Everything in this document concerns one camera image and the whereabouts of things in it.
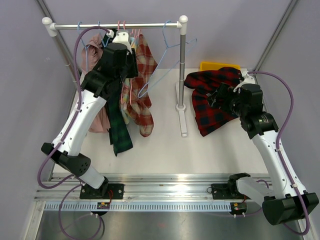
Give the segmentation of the red black plaid skirt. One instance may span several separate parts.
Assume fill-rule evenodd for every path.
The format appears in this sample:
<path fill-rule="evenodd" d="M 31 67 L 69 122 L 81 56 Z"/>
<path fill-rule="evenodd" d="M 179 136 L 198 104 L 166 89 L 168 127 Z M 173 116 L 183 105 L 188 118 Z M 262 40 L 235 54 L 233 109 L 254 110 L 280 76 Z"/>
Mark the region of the red black plaid skirt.
<path fill-rule="evenodd" d="M 237 118 L 233 113 L 211 107 L 208 97 L 218 89 L 221 83 L 235 87 L 243 79 L 241 71 L 234 67 L 197 71 L 186 76 L 184 86 L 193 90 L 191 100 L 195 122 L 203 137 Z"/>

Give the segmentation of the pink hanger with plaid skirt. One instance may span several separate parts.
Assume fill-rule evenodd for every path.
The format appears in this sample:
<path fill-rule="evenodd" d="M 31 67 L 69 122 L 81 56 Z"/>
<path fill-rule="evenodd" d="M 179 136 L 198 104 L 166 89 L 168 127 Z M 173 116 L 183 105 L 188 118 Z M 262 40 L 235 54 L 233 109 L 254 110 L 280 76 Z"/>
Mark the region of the pink hanger with plaid skirt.
<path fill-rule="evenodd" d="M 129 33 L 129 43 L 134 51 L 137 50 L 138 38 L 141 33 L 141 29 L 132 29 Z M 133 91 L 133 78 L 126 78 L 122 84 L 122 90 L 120 95 L 120 103 L 126 105 L 126 101 L 132 102 L 132 91 Z"/>

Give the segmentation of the red beige plaid skirt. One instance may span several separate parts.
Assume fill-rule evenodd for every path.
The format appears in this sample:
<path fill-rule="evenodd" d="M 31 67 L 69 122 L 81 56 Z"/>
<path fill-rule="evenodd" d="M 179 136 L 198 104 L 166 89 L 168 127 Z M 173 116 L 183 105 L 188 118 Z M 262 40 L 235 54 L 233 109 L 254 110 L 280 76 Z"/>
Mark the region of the red beige plaid skirt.
<path fill-rule="evenodd" d="M 154 59 L 147 40 L 143 34 L 138 37 L 136 48 L 136 61 L 138 76 L 134 80 L 134 92 L 136 102 L 128 107 L 133 122 L 139 126 L 139 133 L 143 137 L 151 135 L 154 128 L 154 120 L 150 111 L 152 106 L 148 90 L 148 82 L 154 73 L 158 63 Z"/>

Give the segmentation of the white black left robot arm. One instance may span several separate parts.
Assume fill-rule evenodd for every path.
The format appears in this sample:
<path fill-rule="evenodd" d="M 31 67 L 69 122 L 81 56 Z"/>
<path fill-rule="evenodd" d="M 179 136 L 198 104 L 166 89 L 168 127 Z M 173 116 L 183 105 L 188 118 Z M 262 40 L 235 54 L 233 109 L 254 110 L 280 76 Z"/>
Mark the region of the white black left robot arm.
<path fill-rule="evenodd" d="M 41 151 L 63 169 L 85 183 L 83 190 L 92 198 L 108 195 L 109 180 L 81 154 L 85 136 L 98 112 L 121 88 L 122 81 L 138 73 L 135 53 L 122 43 L 110 43 L 93 69 L 84 76 L 80 96 L 60 134 L 45 142 Z"/>

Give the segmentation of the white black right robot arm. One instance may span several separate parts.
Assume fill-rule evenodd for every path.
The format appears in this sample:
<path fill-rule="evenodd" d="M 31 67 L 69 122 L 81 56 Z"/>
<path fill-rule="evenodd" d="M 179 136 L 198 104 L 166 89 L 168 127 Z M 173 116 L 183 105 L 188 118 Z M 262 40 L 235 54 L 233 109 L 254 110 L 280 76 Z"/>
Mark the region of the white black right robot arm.
<path fill-rule="evenodd" d="M 222 83 L 207 100 L 210 107 L 239 117 L 241 127 L 258 149 L 272 183 L 272 189 L 269 189 L 247 173 L 235 174 L 230 176 L 233 182 L 227 185 L 228 195 L 232 198 L 245 195 L 255 201 L 273 226 L 306 219 L 319 204 L 319 198 L 316 193 L 307 191 L 293 170 L 276 121 L 263 110 L 260 86 L 246 83 L 232 87 Z"/>

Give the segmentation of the pink pleated skirt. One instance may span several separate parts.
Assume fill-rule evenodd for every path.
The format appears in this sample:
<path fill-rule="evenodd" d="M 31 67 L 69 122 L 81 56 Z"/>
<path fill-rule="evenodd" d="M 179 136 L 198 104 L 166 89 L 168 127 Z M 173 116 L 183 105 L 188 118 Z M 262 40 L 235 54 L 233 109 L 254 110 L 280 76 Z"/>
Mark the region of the pink pleated skirt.
<path fill-rule="evenodd" d="M 88 72 L 93 70 L 94 66 L 101 59 L 103 54 L 102 37 L 99 34 L 94 35 L 86 44 L 81 52 L 82 74 L 85 76 Z M 103 106 L 95 116 L 89 131 L 91 133 L 107 133 L 110 129 L 110 122 L 107 115 L 106 108 Z"/>

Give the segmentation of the blue hanger with pink skirt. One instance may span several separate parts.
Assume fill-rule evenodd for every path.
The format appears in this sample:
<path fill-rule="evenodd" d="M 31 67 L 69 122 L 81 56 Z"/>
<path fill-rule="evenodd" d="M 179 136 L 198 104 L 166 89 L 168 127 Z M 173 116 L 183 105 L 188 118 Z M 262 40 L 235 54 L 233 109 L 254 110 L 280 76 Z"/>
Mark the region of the blue hanger with pink skirt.
<path fill-rule="evenodd" d="M 83 39 L 83 36 L 85 36 L 85 34 L 87 33 L 87 29 L 80 29 L 80 25 L 82 24 L 81 21 L 79 21 L 77 23 L 77 33 L 78 35 L 83 34 L 82 37 L 80 38 L 80 42 L 83 46 L 83 50 L 84 50 L 84 54 L 85 54 L 85 72 L 88 73 L 89 72 L 89 50 L 88 50 L 88 46 L 85 43 L 85 40 Z"/>

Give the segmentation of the dark green plaid skirt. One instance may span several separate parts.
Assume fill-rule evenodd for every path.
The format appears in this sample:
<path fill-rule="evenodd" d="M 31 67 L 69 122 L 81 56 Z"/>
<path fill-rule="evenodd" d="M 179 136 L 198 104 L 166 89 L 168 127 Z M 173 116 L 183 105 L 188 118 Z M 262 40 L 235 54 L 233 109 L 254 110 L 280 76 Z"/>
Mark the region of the dark green plaid skirt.
<path fill-rule="evenodd" d="M 112 77 L 102 72 L 102 96 L 106 97 L 107 115 L 110 123 L 109 139 L 113 145 L 113 152 L 117 156 L 133 148 L 130 134 L 120 110 L 120 97 L 123 82 L 121 76 Z"/>

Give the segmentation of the pastel tie-dye garment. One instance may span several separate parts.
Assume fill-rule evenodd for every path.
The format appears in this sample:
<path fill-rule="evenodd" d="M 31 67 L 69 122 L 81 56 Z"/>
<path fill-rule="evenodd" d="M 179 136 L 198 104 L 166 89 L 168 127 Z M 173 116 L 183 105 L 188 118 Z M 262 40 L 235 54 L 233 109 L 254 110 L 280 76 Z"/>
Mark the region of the pastel tie-dye garment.
<path fill-rule="evenodd" d="M 120 112 L 121 112 L 121 115 L 123 117 L 124 123 L 126 125 L 129 124 L 130 119 L 131 119 L 131 115 L 129 113 L 128 107 L 131 107 L 134 103 L 136 103 L 136 98 L 137 98 L 136 93 L 134 92 L 134 80 L 136 78 L 135 77 L 132 77 L 132 78 L 133 78 L 133 80 L 132 80 L 132 99 L 131 99 L 131 103 L 129 102 L 129 99 L 127 99 L 127 101 L 125 102 L 126 105 L 121 104 L 119 102 Z"/>

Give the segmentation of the yellow plastic tray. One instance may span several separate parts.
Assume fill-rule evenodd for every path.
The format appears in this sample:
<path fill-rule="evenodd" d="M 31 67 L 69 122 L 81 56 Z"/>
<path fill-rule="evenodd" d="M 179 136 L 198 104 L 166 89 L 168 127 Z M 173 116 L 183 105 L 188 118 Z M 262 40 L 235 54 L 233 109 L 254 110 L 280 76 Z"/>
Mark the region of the yellow plastic tray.
<path fill-rule="evenodd" d="M 216 71 L 216 70 L 219 70 L 221 68 L 235 68 L 237 70 L 241 69 L 241 67 L 239 65 L 236 65 L 236 64 L 202 61 L 200 63 L 199 70 L 200 71 Z"/>

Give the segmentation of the silver white clothes rack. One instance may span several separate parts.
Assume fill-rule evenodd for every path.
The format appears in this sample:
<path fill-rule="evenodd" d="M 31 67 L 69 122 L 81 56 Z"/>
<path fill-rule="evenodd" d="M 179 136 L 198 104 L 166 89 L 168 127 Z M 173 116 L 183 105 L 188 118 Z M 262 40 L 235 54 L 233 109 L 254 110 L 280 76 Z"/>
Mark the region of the silver white clothes rack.
<path fill-rule="evenodd" d="M 179 46 L 179 81 L 175 84 L 177 105 L 176 111 L 179 116 L 180 132 L 182 137 L 188 136 L 186 122 L 186 105 L 184 103 L 184 81 L 185 81 L 185 60 L 186 60 L 186 34 L 187 34 L 188 17 L 182 15 L 176 22 L 165 23 L 123 23 L 121 27 L 125 29 L 162 29 L 173 28 L 178 29 L 180 33 Z M 42 18 L 42 24 L 45 26 L 50 37 L 56 37 L 59 30 L 77 30 L 77 24 L 57 24 L 49 17 Z M 80 29 L 112 29 L 118 27 L 117 23 L 97 23 L 97 24 L 81 24 Z"/>

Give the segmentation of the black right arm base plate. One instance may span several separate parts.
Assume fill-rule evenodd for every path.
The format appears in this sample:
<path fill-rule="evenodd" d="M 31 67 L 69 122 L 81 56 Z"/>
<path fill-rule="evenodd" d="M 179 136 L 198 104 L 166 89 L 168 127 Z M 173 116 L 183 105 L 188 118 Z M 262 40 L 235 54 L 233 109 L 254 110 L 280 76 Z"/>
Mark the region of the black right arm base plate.
<path fill-rule="evenodd" d="M 206 192 L 212 196 L 214 200 L 242 200 L 241 194 L 231 191 L 227 183 L 213 183 Z"/>

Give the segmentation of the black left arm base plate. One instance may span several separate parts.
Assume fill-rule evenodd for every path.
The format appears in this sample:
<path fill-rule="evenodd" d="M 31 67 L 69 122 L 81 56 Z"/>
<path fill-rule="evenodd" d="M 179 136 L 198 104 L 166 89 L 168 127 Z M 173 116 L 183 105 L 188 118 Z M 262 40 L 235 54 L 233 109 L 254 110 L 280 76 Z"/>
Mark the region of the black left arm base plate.
<path fill-rule="evenodd" d="M 124 186 L 121 183 L 107 183 L 95 189 L 85 184 L 81 187 L 79 198 L 82 200 L 122 200 Z"/>

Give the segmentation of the aluminium mounting rail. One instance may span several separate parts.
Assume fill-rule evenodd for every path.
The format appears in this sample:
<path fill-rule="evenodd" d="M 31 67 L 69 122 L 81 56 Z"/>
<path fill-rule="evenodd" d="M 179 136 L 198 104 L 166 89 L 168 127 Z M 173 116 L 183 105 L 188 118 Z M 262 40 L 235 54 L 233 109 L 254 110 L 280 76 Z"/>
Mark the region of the aluminium mounting rail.
<path fill-rule="evenodd" d="M 57 184 L 68 174 L 54 173 L 46 186 Z M 119 174 L 110 173 L 107 178 L 111 184 L 124 184 L 124 202 L 206 202 L 212 199 L 207 192 L 211 184 L 227 183 L 229 174 Z M 78 185 L 74 177 L 53 189 L 37 187 L 35 201 L 58 201 Z"/>

